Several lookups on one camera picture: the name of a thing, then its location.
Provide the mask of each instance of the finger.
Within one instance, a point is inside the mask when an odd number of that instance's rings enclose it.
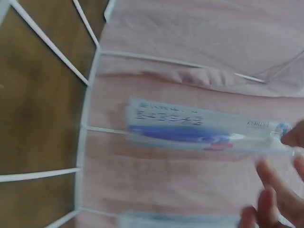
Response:
[[[266,160],[257,163],[256,171],[264,186],[270,185],[276,191],[277,207],[281,214],[295,225],[304,212],[303,200],[284,185]]]
[[[294,128],[286,135],[282,136],[281,143],[291,147],[301,146],[297,129]]]
[[[304,120],[281,138],[281,143],[291,147],[304,147]]]
[[[297,155],[294,158],[294,168],[298,172],[302,181],[304,181],[304,157],[301,155]]]
[[[256,209],[252,206],[242,210],[241,220],[237,228],[254,228],[256,222]]]
[[[272,227],[278,223],[276,194],[271,186],[266,186],[257,201],[257,223],[260,227]]]

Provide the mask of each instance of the brown floor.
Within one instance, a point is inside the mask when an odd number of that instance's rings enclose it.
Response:
[[[63,224],[60,228],[75,228],[76,227],[76,220],[75,218],[72,218],[65,224]]]
[[[95,46],[72,1],[19,2],[88,76]],[[100,33],[104,1],[83,2]],[[85,84],[12,8],[0,26],[0,52],[0,175],[75,167]],[[0,183],[0,227],[44,227],[73,210],[73,197],[73,174]]]

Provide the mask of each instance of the toothbrush package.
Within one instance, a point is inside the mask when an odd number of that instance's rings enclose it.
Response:
[[[279,221],[293,225],[278,214]],[[126,211],[118,218],[119,228],[235,228],[239,215],[173,215],[155,212]]]
[[[180,105],[132,99],[126,110],[129,141],[202,151],[293,153],[280,138],[291,125]]]

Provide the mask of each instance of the pink bedsheet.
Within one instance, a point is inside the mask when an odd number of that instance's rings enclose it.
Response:
[[[303,6],[297,0],[118,0],[102,49],[212,68],[101,56],[88,125],[123,130],[132,97],[295,123],[304,114]],[[123,135],[89,132],[83,206],[118,214],[238,214],[242,206],[255,205],[262,188],[256,158],[139,148]],[[269,159],[304,196],[290,157]]]
[[[116,228],[116,218],[95,213],[81,211],[75,217],[77,228]]]

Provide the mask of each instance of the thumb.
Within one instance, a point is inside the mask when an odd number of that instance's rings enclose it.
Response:
[[[241,220],[237,228],[254,228],[257,219],[256,209],[252,206],[242,210]]]
[[[301,146],[299,141],[298,132],[296,129],[292,129],[286,135],[282,136],[281,143],[287,146],[296,147]]]
[[[281,143],[291,147],[304,147],[304,120],[281,138]]]
[[[257,222],[260,227],[273,227],[278,223],[276,194],[271,186],[266,186],[257,201]]]

